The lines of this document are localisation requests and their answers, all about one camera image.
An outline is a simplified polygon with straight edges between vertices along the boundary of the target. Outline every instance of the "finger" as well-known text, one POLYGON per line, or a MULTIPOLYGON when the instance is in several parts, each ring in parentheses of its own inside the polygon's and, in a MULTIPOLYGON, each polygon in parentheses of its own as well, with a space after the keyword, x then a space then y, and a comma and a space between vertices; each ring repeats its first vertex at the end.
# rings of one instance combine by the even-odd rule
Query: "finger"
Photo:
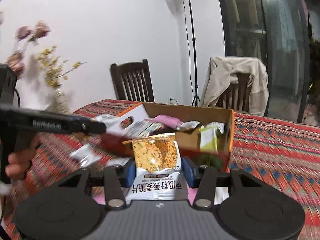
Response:
POLYGON ((36 155, 36 149, 26 149, 21 152, 11 153, 8 156, 9 164, 19 164, 32 160, 36 155))
POLYGON ((30 142, 29 149, 33 150, 34 148, 36 148, 36 146, 39 144, 39 141, 40 141, 40 138, 36 134, 36 136, 30 142))
POLYGON ((10 164, 5 168, 5 173, 8 177, 17 176, 20 173, 24 173, 30 167, 30 162, 20 164, 10 164))
POLYGON ((18 175, 15 175, 15 176, 11 176, 11 179, 13 181, 16 181, 16 180, 19 180, 19 179, 25 179, 26 178, 26 173, 20 173, 18 175))

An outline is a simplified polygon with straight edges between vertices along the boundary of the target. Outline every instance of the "beige jacket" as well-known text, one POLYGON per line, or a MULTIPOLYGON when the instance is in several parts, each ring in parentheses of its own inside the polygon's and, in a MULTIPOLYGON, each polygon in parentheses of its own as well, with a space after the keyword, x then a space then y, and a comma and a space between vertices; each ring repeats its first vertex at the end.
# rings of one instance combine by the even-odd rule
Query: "beige jacket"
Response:
POLYGON ((250 74, 249 113, 264 115, 269 97, 268 74, 266 66, 253 57, 211 57, 200 106, 215 106, 230 83, 238 83, 236 73, 250 74))

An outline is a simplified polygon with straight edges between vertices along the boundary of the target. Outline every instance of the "table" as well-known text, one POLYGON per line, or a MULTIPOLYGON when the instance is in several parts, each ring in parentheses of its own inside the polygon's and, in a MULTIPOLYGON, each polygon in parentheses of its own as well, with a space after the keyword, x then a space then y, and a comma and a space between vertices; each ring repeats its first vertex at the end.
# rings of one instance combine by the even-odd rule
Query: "table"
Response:
MULTIPOLYGON (((95 117, 119 114, 136 102, 103 100, 75 111, 76 115, 95 117)), ((98 144, 100 137, 91 138, 98 144)), ((78 164, 68 157, 82 146, 73 136, 42 134, 42 147, 33 160, 25 181, 15 185, 8 197, 4 221, 12 240, 19 239, 12 217, 18 203, 43 187, 76 170, 78 164)), ((320 239, 320 128, 250 114, 235 113, 235 134, 228 170, 241 167, 301 203, 306 223, 299 239, 320 239)), ((102 158, 95 164, 103 170, 113 155, 95 147, 102 158)))

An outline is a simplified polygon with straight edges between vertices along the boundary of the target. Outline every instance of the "cardboard box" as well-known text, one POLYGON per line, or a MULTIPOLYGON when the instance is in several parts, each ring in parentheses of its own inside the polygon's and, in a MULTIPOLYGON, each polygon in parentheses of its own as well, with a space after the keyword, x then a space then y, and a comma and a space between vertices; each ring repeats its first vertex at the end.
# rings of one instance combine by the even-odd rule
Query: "cardboard box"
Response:
MULTIPOLYGON (((165 105, 157 103, 139 102, 130 107, 126 111, 120 113, 121 117, 112 126, 107 128, 107 133, 123 136, 127 133, 130 126, 126 128, 121 127, 121 122, 126 119, 132 119, 133 122, 143 121, 150 117, 154 118, 157 115, 164 114, 179 118, 182 122, 199 121, 201 124, 208 124, 210 122, 222 122, 225 124, 225 132, 219 139, 218 155, 223 160, 223 170, 226 169, 229 154, 232 150, 233 133, 234 133, 234 112, 231 109, 222 108, 204 108, 180 105, 165 105)), ((183 149, 199 150, 200 136, 199 127, 191 132, 176 131, 176 140, 179 147, 183 149)))

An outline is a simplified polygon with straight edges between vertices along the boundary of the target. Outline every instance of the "wooden chair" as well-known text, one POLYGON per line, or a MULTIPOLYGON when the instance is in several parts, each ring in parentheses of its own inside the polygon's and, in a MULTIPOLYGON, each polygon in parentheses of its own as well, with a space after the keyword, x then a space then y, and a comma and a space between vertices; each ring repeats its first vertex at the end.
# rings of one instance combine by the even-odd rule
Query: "wooden chair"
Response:
POLYGON ((247 87, 250 75, 237 73, 238 84, 230 84, 220 95, 216 106, 233 109, 236 111, 249 112, 249 96, 251 86, 247 87))
POLYGON ((154 102, 148 60, 111 65, 113 84, 120 100, 154 102))

